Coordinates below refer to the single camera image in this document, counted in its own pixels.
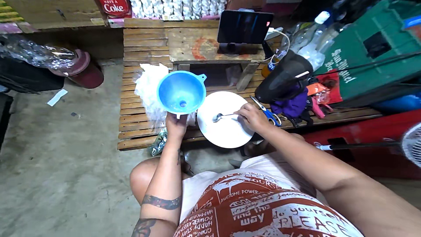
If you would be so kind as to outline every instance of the purple cloth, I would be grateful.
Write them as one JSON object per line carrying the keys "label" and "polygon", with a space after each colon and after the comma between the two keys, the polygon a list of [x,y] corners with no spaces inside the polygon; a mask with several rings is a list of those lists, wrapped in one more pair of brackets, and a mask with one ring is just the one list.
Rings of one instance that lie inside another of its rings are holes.
{"label": "purple cloth", "polygon": [[[297,90],[298,86],[294,86],[292,90]],[[272,113],[283,113],[286,117],[298,118],[307,105],[307,94],[309,90],[304,88],[304,91],[290,100],[274,101],[270,103]]]}

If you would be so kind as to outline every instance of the blue funnel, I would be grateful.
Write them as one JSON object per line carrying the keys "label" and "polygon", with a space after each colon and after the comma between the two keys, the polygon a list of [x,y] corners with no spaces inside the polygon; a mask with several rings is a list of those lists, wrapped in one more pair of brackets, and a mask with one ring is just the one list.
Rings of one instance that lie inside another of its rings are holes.
{"label": "blue funnel", "polygon": [[187,71],[167,74],[158,84],[157,97],[162,107],[173,114],[189,114],[205,101],[206,75],[195,75]]}

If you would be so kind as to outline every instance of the orange bottle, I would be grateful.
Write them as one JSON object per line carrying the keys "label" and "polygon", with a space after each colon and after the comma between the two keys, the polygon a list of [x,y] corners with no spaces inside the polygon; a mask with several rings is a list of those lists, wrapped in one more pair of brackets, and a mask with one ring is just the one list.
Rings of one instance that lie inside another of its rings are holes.
{"label": "orange bottle", "polygon": [[262,68],[262,76],[266,78],[271,71],[278,65],[278,62],[284,57],[285,51],[278,50],[277,54],[275,54],[269,61],[269,63]]}

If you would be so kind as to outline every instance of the red sign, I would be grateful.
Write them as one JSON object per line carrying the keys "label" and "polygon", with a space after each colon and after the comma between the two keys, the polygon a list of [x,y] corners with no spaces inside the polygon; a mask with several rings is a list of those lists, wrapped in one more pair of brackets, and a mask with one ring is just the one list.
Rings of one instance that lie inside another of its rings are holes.
{"label": "red sign", "polygon": [[127,0],[99,0],[102,4],[104,12],[116,17],[124,17],[130,11]]}

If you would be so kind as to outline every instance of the wooden stool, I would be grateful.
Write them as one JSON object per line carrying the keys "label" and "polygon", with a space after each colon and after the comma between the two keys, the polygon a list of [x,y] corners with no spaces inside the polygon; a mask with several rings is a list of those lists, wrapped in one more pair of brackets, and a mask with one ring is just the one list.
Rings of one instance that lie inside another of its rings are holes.
{"label": "wooden stool", "polygon": [[262,45],[241,45],[241,54],[228,55],[219,52],[216,41],[217,29],[175,28],[168,32],[170,61],[174,70],[190,71],[191,64],[241,64],[242,74],[237,91],[247,87],[265,54]]}

